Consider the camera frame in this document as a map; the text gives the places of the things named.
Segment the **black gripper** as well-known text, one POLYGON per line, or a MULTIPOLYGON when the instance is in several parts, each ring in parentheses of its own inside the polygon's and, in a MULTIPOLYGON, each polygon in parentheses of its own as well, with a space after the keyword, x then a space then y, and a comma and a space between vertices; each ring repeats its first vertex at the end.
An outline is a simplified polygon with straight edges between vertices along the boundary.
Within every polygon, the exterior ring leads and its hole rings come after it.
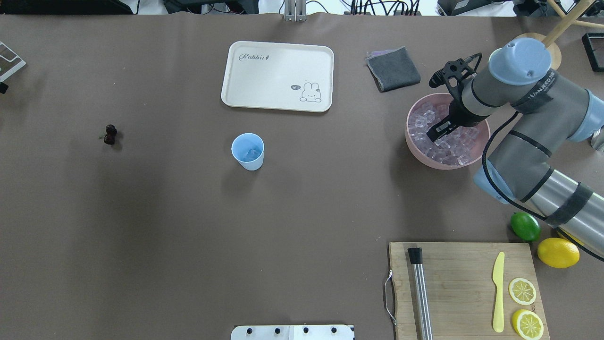
POLYGON ((480 65, 482 56, 483 54, 478 52, 466 58, 451 60, 442 69, 436 71, 429 80, 431 88, 445 85, 453 98, 449 104, 447 116, 427 131, 427 137, 432 142, 450 134, 457 127, 474 127, 486 120, 485 116, 471 112, 462 103, 462 93, 464 90, 470 89, 470 79, 476 75, 476 69, 480 65))

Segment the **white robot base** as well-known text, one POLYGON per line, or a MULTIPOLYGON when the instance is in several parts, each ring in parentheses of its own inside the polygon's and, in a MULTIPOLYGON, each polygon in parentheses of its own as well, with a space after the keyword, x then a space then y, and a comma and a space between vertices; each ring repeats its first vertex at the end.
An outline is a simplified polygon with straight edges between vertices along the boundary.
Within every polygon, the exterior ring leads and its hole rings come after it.
POLYGON ((234 327, 231 340, 354 340, 353 325, 240 325, 234 327))

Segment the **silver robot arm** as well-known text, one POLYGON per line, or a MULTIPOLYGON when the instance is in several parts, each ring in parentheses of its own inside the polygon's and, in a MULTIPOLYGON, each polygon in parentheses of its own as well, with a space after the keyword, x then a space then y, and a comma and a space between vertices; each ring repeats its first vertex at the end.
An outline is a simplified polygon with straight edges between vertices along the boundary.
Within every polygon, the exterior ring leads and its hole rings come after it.
POLYGON ((453 97, 446 118, 430 128, 436 141, 460 127, 475 127, 510 105, 520 119, 500 144, 482 152, 474 182, 502 203, 526 211, 603 259, 603 198, 548 163, 565 141, 581 142, 603 129, 603 101, 552 68, 545 45, 518 37, 490 54, 485 70, 470 66, 481 53, 449 61, 429 86, 453 97))

